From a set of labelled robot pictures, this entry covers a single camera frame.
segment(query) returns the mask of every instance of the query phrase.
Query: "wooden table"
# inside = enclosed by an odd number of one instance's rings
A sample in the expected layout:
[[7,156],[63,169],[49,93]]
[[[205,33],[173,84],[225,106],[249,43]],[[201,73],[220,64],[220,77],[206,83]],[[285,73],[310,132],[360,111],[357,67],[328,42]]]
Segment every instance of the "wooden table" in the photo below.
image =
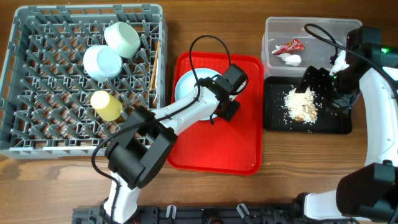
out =
[[[0,52],[6,51],[14,11],[22,5],[78,4],[77,0],[2,1]],[[135,3],[148,1],[138,0]],[[115,4],[111,1],[86,4]],[[270,16],[359,19],[382,30],[384,44],[397,45],[396,9],[389,1],[160,1],[169,27],[167,76],[172,82],[177,57],[202,34],[222,38],[234,54],[261,57],[261,39]],[[195,49],[222,52],[219,43],[199,42]],[[140,205],[236,205],[289,202],[300,192],[336,188],[345,175],[361,168],[367,150],[363,100],[353,112],[349,135],[273,133],[264,131],[260,171],[250,177],[180,171],[165,164],[142,190]],[[106,170],[106,160],[99,159]],[[19,160],[0,157],[1,223],[70,223],[73,208],[99,205],[111,182],[91,167],[87,157],[59,160]]]

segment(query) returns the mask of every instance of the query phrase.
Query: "white plate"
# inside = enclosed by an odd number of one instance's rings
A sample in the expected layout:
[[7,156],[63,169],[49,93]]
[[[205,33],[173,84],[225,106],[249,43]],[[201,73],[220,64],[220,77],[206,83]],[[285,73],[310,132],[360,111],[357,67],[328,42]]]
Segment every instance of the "white plate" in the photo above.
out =
[[[195,71],[197,73],[198,78],[206,78],[206,77],[213,77],[215,75],[219,75],[218,72],[209,68],[196,68]],[[192,70],[185,73],[175,86],[175,91],[174,91],[175,101],[178,101],[186,97],[188,94],[190,94],[196,82],[197,81],[195,80],[195,76],[193,75]],[[210,118],[203,118],[201,119],[201,121],[207,121],[209,119]]]

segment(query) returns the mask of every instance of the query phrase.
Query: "red wrapper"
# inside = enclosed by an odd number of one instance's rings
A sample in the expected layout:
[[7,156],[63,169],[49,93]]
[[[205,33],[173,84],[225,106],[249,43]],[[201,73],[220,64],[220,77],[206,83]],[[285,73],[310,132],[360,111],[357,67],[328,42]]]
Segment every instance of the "red wrapper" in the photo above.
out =
[[280,55],[282,53],[288,53],[288,52],[291,52],[293,50],[303,50],[304,48],[305,47],[304,47],[303,43],[301,43],[299,40],[294,38],[289,43],[280,46],[280,49],[277,50],[276,52],[273,52],[273,54],[274,55]]

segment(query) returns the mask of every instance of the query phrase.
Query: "gray dish rack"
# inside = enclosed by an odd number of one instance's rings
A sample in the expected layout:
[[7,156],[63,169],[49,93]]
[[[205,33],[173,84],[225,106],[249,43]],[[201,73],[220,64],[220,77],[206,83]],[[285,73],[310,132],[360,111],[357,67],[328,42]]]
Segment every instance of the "gray dish rack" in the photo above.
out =
[[[130,24],[141,49],[124,58],[122,72],[98,83],[83,67],[91,45],[106,44],[104,29]],[[157,89],[149,91],[157,42]],[[24,6],[14,16],[0,79],[0,154],[15,159],[88,156],[123,119],[105,122],[90,105],[96,90],[123,103],[126,119],[140,105],[165,106],[167,25],[157,4]],[[146,146],[150,141],[139,140]],[[98,152],[103,155],[104,149]]]

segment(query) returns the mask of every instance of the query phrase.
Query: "chopstick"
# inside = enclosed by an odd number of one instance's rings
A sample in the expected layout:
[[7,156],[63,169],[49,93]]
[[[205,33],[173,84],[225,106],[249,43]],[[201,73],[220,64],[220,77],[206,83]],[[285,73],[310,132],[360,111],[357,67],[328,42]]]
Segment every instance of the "chopstick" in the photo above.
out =
[[152,86],[154,84],[155,71],[156,71],[156,66],[157,66],[157,55],[159,53],[159,43],[160,43],[160,40],[157,42],[156,54],[155,54],[155,62],[154,62],[154,67],[152,69],[152,77],[150,78],[149,91],[152,91]]

